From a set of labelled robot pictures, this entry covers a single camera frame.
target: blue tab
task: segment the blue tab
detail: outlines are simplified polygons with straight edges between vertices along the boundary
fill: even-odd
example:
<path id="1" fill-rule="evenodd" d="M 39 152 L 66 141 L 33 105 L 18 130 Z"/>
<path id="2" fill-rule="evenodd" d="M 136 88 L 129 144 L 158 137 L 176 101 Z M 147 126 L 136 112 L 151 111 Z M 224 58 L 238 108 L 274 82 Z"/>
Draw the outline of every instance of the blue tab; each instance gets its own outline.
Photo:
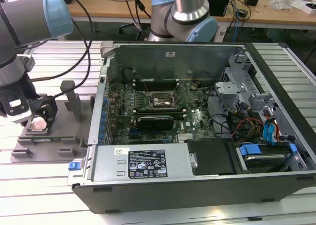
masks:
<path id="1" fill-rule="evenodd" d="M 260 148 L 258 145 L 243 145 L 240 148 L 241 155 L 249 155 L 249 154 L 261 154 Z"/>
<path id="2" fill-rule="evenodd" d="M 81 165 L 80 162 L 70 162 L 69 165 L 68 165 L 68 170 L 69 171 L 81 170 L 80 165 Z"/>
<path id="3" fill-rule="evenodd" d="M 267 141 L 272 143 L 272 144 L 275 144 L 275 142 L 273 141 L 274 130 L 275 130 L 275 126 L 270 124 Z"/>
<path id="4" fill-rule="evenodd" d="M 100 126 L 99 133 L 102 134 L 104 130 L 105 130 L 105 127 L 104 126 Z"/>
<path id="5" fill-rule="evenodd" d="M 266 140 L 268 137 L 268 127 L 269 124 L 265 124 L 265 126 L 263 127 L 262 137 L 264 140 Z"/>
<path id="6" fill-rule="evenodd" d="M 290 148 L 291 148 L 291 150 L 292 150 L 292 153 L 297 152 L 297 148 L 296 148 L 296 145 L 295 145 L 295 144 L 290 144 Z"/>

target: blue latch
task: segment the blue latch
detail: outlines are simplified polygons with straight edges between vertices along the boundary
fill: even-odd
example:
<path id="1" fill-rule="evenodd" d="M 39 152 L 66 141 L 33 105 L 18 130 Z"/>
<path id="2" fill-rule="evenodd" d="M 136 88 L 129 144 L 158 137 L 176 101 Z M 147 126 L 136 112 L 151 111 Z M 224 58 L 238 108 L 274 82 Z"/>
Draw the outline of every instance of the blue latch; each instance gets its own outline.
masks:
<path id="1" fill-rule="evenodd" d="M 275 145 L 276 143 L 273 141 L 273 132 L 275 130 L 275 126 L 272 124 L 265 124 L 263 128 L 263 139 L 267 142 Z"/>
<path id="2" fill-rule="evenodd" d="M 81 170 L 81 163 L 80 162 L 70 162 L 68 165 L 69 171 L 78 171 Z"/>
<path id="3" fill-rule="evenodd" d="M 261 154 L 261 150 L 258 145 L 243 145 L 240 148 L 241 155 L 249 155 L 249 154 Z"/>
<path id="4" fill-rule="evenodd" d="M 296 148 L 296 145 L 295 145 L 295 144 L 290 144 L 290 148 L 291 148 L 291 150 L 292 150 L 292 153 L 297 152 L 297 148 Z"/>

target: metal bracket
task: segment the metal bracket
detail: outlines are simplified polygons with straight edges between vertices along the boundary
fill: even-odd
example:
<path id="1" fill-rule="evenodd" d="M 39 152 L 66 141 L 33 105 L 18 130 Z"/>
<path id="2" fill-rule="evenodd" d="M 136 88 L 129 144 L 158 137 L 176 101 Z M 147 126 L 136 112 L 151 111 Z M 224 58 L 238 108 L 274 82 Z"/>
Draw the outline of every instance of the metal bracket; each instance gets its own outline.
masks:
<path id="1" fill-rule="evenodd" d="M 273 101 L 271 94 L 252 94 L 248 101 L 253 110 L 260 110 L 267 105 L 268 101 Z"/>

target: power cord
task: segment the power cord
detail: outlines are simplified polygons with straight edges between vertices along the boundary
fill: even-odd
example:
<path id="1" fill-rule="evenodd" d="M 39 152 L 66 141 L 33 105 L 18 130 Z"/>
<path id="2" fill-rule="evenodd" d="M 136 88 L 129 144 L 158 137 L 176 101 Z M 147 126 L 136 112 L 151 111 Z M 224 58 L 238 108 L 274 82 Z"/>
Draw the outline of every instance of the power cord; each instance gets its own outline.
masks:
<path id="1" fill-rule="evenodd" d="M 70 89 L 67 89 L 66 91 L 62 91 L 61 93 L 59 93 L 59 94 L 53 96 L 54 99 L 56 99 L 56 98 L 58 98 L 59 96 L 62 96 L 62 95 L 64 95 L 64 94 L 66 94 L 66 93 L 68 93 L 68 92 L 70 92 L 70 91 L 73 91 L 73 90 L 79 88 L 80 86 L 82 86 L 82 85 L 84 84 L 84 82 L 88 79 L 88 76 L 89 76 L 89 74 L 90 74 L 91 58 L 90 58 L 89 49 L 90 49 L 90 47 L 91 47 L 92 40 L 93 40 L 93 36 L 94 36 L 94 27 L 93 27 L 93 23 L 92 23 L 91 16 L 90 16 L 90 14 L 88 13 L 88 11 L 86 10 L 86 8 L 83 6 L 83 4 L 82 4 L 79 0 L 75 0 L 75 1 L 76 1 L 76 2 L 81 6 L 81 8 L 85 11 L 85 13 L 86 13 L 86 15 L 87 15 L 87 17 L 88 17 L 88 19 L 89 19 L 89 22 L 90 22 L 91 40 L 90 40 L 89 45 L 88 45 L 87 42 L 86 42 L 86 40 L 84 39 L 84 36 L 83 36 L 81 30 L 79 29 L 79 27 L 78 27 L 78 25 L 76 24 L 76 22 L 73 20 L 73 23 L 74 23 L 75 27 L 78 29 L 78 31 L 79 31 L 79 33 L 80 33 L 82 39 L 83 39 L 83 42 L 84 42 L 84 45 L 85 45 L 85 47 L 86 47 L 86 51 L 87 51 L 87 54 L 88 54 L 88 68 L 87 68 L 87 73 L 86 73 L 85 77 L 83 78 L 83 80 L 82 80 L 79 84 L 75 85 L 74 87 L 72 87 L 72 88 L 70 88 Z"/>
<path id="2" fill-rule="evenodd" d="M 128 0 L 125 0 L 125 2 L 126 2 L 126 4 L 127 4 L 128 10 L 129 10 L 129 14 L 130 14 L 130 16 L 132 17 L 132 20 L 134 21 L 134 23 L 136 24 L 136 20 L 135 20 L 133 14 L 132 14 L 132 11 L 131 11 L 131 9 L 130 9 L 130 7 L 129 7 Z"/>
<path id="3" fill-rule="evenodd" d="M 230 0 L 229 4 L 230 4 L 230 5 L 232 6 L 232 8 L 233 8 L 233 19 L 232 19 L 232 21 L 231 21 L 231 23 L 230 23 L 228 29 L 226 30 L 226 33 L 225 33 L 225 35 L 224 35 L 224 38 L 226 37 L 226 35 L 228 34 L 229 30 L 231 29 L 234 20 L 235 20 L 235 23 L 236 23 L 236 19 L 235 19 L 235 15 L 236 15 L 236 9 L 235 9 L 235 7 L 236 7 L 236 2 L 235 2 L 234 0 Z"/>
<path id="4" fill-rule="evenodd" d="M 88 11 L 86 10 L 86 8 L 83 6 L 83 4 L 79 1 L 79 0 L 75 0 L 80 6 L 81 8 L 85 11 L 88 19 L 89 19 L 89 23 L 90 23 L 90 30 L 91 30 L 91 40 L 89 41 L 89 45 L 88 47 L 86 47 L 86 50 L 85 52 L 83 53 L 83 55 L 80 57 L 80 59 L 72 66 L 70 67 L 68 70 L 66 70 L 65 72 L 62 72 L 58 75 L 54 75 L 54 76 L 48 76 L 48 77 L 40 77 L 40 78 L 33 78 L 33 79 L 30 79 L 31 82 L 39 82 L 39 81 L 46 81 L 46 80 L 51 80 L 51 79 L 55 79 L 55 78 L 59 78 L 59 77 L 62 77 L 66 74 L 68 74 L 69 72 L 71 72 L 72 70 L 74 70 L 80 63 L 81 61 L 85 58 L 85 56 L 87 55 L 87 53 L 89 52 L 89 49 L 92 45 L 92 40 L 93 40 L 93 36 L 94 36 L 94 27 L 93 27 L 93 23 L 92 23 L 92 19 L 91 19 L 91 16 L 90 14 L 88 13 Z"/>
<path id="5" fill-rule="evenodd" d="M 135 1 L 136 17 L 137 17 L 137 20 L 138 20 L 140 27 L 142 27 L 142 23 L 140 22 L 140 18 L 139 18 L 139 14 L 138 14 L 137 2 L 136 2 L 136 0 L 134 0 L 134 1 Z"/>

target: floor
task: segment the floor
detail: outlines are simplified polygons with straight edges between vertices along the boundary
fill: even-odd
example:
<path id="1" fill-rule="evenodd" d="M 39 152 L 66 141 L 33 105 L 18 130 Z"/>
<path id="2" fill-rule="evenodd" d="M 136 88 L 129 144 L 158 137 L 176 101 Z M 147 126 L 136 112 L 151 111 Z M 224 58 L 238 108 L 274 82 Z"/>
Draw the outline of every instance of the floor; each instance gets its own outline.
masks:
<path id="1" fill-rule="evenodd" d="M 90 28 L 87 22 L 78 22 L 85 38 L 90 39 Z M 138 30 L 135 27 L 123 29 L 123 34 L 119 34 L 119 26 L 122 23 L 98 23 L 99 32 L 95 33 L 95 40 L 130 40 L 136 39 Z M 224 42 L 232 42 L 235 31 L 233 28 L 226 35 Z M 146 36 L 141 35 L 138 40 L 144 40 Z M 68 40 L 80 40 L 77 30 L 68 35 Z M 302 30 L 267 30 L 260 28 L 239 28 L 237 30 L 237 42 L 284 42 L 295 52 L 295 54 L 305 61 L 310 52 L 316 47 L 316 31 Z M 307 66 L 316 72 L 316 52 L 309 58 Z"/>

